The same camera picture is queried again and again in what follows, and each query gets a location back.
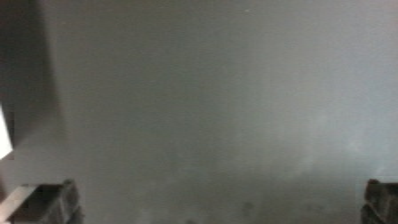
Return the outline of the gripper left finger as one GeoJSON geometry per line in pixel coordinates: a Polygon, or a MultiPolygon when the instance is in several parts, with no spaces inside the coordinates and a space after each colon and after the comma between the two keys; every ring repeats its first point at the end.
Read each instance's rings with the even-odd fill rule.
{"type": "Polygon", "coordinates": [[[0,202],[0,224],[83,224],[72,179],[58,184],[23,184],[0,202]]]}

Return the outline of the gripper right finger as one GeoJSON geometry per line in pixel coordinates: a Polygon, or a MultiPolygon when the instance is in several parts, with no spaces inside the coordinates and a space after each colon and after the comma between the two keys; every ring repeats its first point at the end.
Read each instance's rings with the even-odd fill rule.
{"type": "Polygon", "coordinates": [[[398,183],[367,180],[360,224],[398,224],[398,183]]]}

